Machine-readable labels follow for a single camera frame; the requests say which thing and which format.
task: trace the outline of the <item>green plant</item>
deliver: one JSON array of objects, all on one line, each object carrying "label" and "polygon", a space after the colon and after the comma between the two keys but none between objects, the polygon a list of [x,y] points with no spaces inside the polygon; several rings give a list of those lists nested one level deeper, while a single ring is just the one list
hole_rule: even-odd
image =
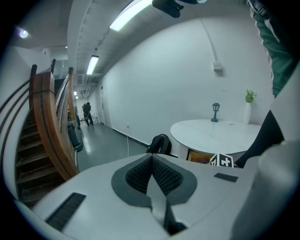
[{"label": "green plant", "polygon": [[249,88],[246,89],[246,103],[252,103],[256,97],[257,93],[255,92],[255,90]]}]

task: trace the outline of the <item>gray floor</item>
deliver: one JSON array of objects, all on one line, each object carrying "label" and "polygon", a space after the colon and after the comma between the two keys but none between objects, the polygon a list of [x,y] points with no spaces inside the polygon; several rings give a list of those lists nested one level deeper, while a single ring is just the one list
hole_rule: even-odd
[{"label": "gray floor", "polygon": [[[127,158],[127,138],[103,124],[81,125],[84,148],[78,153],[79,171]],[[129,156],[145,153],[147,148],[129,140]]]}]

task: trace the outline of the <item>black and white cube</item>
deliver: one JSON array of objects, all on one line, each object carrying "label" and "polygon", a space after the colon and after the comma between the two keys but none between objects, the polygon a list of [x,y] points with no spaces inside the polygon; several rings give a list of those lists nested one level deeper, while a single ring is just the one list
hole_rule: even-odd
[{"label": "black and white cube", "polygon": [[234,167],[233,165],[233,157],[222,154],[222,153],[216,153],[211,159],[210,159],[210,165],[213,166],[224,166],[224,167]]}]

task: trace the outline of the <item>white table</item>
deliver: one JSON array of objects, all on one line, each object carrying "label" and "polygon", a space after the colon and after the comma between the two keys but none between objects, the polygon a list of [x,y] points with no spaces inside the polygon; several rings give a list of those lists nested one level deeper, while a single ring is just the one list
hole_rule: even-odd
[{"label": "white table", "polygon": [[261,126],[242,122],[188,120],[171,127],[180,143],[179,159],[187,159],[188,149],[207,154],[245,152],[254,142]]}]

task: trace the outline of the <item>ceiling light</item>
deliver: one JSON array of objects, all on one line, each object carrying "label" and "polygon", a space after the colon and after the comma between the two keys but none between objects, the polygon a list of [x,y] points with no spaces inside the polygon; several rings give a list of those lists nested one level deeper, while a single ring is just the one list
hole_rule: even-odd
[{"label": "ceiling light", "polygon": [[19,32],[19,36],[20,36],[21,38],[26,38],[26,37],[28,37],[28,31],[22,29],[22,30]]},{"label": "ceiling light", "polygon": [[152,0],[134,0],[132,1],[113,21],[110,28],[120,31],[126,23],[135,15],[151,4]]},{"label": "ceiling light", "polygon": [[90,58],[90,63],[88,66],[88,70],[86,71],[86,75],[92,75],[94,72],[94,68],[99,60],[98,56],[92,55]]}]

